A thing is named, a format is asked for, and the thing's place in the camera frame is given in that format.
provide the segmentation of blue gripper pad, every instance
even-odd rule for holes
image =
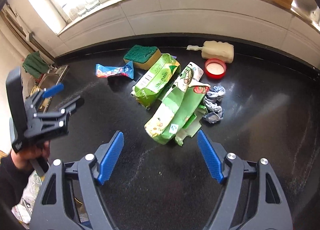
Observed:
[[[198,132],[198,146],[202,153],[205,163],[210,171],[211,177],[215,178],[219,183],[224,179],[222,174],[221,161],[212,148],[209,140],[202,130]]]
[[[119,132],[113,142],[111,142],[110,148],[100,162],[99,175],[97,177],[99,184],[103,185],[106,180],[110,179],[112,171],[122,151],[123,145],[124,136],[122,132]]]
[[[61,92],[62,90],[63,90],[63,84],[58,83],[58,84],[50,87],[46,91],[44,91],[44,93],[42,94],[42,98],[45,99],[45,98],[54,96],[55,94]]]

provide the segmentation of silver bolt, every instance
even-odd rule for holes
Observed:
[[[228,153],[227,154],[228,159],[234,160],[237,156],[234,153]]]
[[[54,166],[59,166],[60,164],[61,164],[61,160],[59,160],[59,159],[56,159],[53,161]]]
[[[87,154],[85,157],[84,157],[87,161],[91,161],[94,159],[94,155],[92,153],[89,153]]]
[[[260,162],[261,162],[263,165],[268,164],[268,160],[265,159],[265,158],[262,158],[262,159],[260,160]]]

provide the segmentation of green rag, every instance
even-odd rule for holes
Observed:
[[[36,79],[49,69],[49,65],[42,60],[39,51],[27,55],[22,66],[27,73]]]

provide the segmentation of green carton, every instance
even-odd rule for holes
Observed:
[[[170,54],[162,54],[132,88],[131,95],[144,107],[149,108],[177,70],[180,72],[179,62]]]
[[[196,133],[201,126],[201,111],[196,110],[199,110],[200,102],[210,89],[209,84],[199,82],[202,75],[203,70],[193,62],[181,72],[164,95],[154,116],[144,126],[151,138],[166,144],[177,135],[175,140],[182,145],[186,135],[193,136]]]

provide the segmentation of sponge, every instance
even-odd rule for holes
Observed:
[[[160,58],[161,52],[157,47],[143,47],[134,45],[125,55],[124,61],[128,63],[133,61],[137,68],[149,70]]]

